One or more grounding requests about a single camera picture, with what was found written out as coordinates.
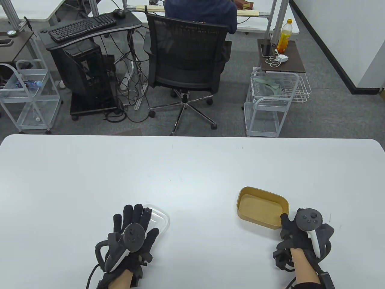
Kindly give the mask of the person's right hand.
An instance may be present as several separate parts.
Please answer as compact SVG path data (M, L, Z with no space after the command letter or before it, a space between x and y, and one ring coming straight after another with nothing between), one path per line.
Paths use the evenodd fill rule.
M312 218L305 209L299 209L293 221L284 213L281 216L282 241L273 253L276 267L293 272L294 261L291 249L302 249L306 259L317 273L324 273L319 263L331 251L330 238L334 228L323 223L321 217Z

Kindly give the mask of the person's left hand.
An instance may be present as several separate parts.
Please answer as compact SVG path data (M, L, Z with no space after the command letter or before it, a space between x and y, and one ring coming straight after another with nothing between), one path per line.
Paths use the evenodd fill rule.
M114 215L113 232L95 246L96 259L104 272L98 289L138 286L143 267L152 262L150 250L160 233L158 228L148 230L151 216L152 209L142 204L126 205L122 215Z

